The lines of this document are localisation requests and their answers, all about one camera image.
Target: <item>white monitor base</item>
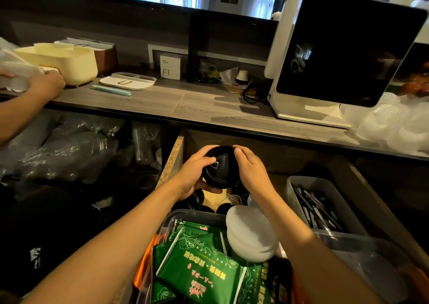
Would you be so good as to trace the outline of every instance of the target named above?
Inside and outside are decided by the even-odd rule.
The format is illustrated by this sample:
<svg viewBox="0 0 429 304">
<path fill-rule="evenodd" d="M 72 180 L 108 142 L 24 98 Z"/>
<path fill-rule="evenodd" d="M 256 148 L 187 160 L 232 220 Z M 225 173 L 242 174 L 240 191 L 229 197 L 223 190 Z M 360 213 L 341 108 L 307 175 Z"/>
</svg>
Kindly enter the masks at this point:
<svg viewBox="0 0 429 304">
<path fill-rule="evenodd" d="M 339 103 L 275 92 L 271 95 L 270 104 L 280 119 L 351 128 L 341 116 Z"/>
</svg>

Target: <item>gray wood surface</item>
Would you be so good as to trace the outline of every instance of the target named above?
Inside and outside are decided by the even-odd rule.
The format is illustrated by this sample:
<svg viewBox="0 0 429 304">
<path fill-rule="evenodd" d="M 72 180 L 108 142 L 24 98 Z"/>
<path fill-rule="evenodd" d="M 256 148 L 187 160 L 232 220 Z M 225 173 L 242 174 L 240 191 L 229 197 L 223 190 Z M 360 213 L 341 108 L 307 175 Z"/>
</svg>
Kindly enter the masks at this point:
<svg viewBox="0 0 429 304">
<path fill-rule="evenodd" d="M 93 84 L 95 82 L 67 89 L 53 103 L 163 116 L 166 119 L 188 120 L 403 156 L 388 147 L 360 140 L 352 130 L 278 119 L 270 106 L 260 102 L 248 104 L 239 94 L 232 94 L 221 85 L 158 79 L 154 86 L 146 90 L 132 91 L 131 96 L 120 96 L 93 90 Z M 16 95 L 7 90 L 0 91 L 0 94 Z"/>
</svg>

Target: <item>plastic bin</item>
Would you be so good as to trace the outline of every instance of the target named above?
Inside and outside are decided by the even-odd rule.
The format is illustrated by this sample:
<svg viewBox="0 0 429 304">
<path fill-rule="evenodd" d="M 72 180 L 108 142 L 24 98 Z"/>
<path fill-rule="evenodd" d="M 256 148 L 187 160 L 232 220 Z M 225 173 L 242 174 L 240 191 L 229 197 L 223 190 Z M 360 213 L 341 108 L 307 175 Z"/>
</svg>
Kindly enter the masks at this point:
<svg viewBox="0 0 429 304">
<path fill-rule="evenodd" d="M 284 200 L 308 227 L 310 226 L 304 216 L 303 209 L 299 204 L 297 196 L 293 192 L 292 184 L 294 186 L 300 185 L 304 189 L 311 191 L 323 191 L 326 196 L 331 199 L 338 218 L 351 233 L 369 236 L 368 232 L 331 181 L 319 177 L 291 176 L 287 179 L 286 188 L 283 192 Z"/>
<path fill-rule="evenodd" d="M 162 223 L 158 235 L 164 236 L 159 240 L 159 243 L 164 243 L 168 238 L 170 233 L 174 229 L 176 220 L 186 220 L 189 222 L 204 224 L 213 227 L 219 227 L 221 229 L 226 229 L 226 215 L 211 214 L 203 211 L 195 211 L 189 209 L 178 209 L 172 211 Z M 150 304 L 151 302 L 151 284 L 152 284 L 152 258 L 149 260 L 150 264 L 146 269 L 145 275 L 143 277 L 142 288 L 140 293 L 137 296 L 136 304 Z"/>
<path fill-rule="evenodd" d="M 408 288 L 399 270 L 412 263 L 393 243 L 369 236 L 312 231 L 386 302 L 400 303 L 408 298 Z"/>
</svg>

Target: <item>person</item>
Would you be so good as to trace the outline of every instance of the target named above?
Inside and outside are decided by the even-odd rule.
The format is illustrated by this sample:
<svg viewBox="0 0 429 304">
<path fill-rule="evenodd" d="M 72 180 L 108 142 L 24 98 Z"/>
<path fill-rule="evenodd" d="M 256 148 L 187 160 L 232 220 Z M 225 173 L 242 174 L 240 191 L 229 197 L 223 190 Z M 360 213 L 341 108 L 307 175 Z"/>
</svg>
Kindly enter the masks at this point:
<svg viewBox="0 0 429 304">
<path fill-rule="evenodd" d="M 25 304 L 110 304 L 174 203 L 196 189 L 221 193 L 201 178 L 202 168 L 216 161 L 205 157 L 215 146 L 192 155 L 174 177 L 72 254 Z M 311 303 L 383 303 L 287 206 L 259 157 L 246 147 L 234 148 L 240 178 L 270 221 Z"/>
<path fill-rule="evenodd" d="M 1 71 L 0 76 L 14 77 Z M 59 96 L 66 83 L 56 71 L 34 74 L 29 80 L 29 89 L 16 98 L 0 103 L 0 147 L 15 137 L 40 110 Z"/>
</svg>

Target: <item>black cup lid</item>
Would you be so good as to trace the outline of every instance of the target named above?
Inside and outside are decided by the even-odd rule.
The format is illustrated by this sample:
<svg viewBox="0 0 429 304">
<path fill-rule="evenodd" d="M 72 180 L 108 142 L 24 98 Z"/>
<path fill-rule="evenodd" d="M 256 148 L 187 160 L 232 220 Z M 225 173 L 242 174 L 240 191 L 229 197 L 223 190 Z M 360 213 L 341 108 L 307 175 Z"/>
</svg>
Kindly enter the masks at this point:
<svg viewBox="0 0 429 304">
<path fill-rule="evenodd" d="M 202 169 L 206 182 L 219 189 L 228 189 L 240 182 L 239 165 L 231 146 L 217 146 L 209 150 L 207 157 L 216 157 L 216 163 Z"/>
</svg>

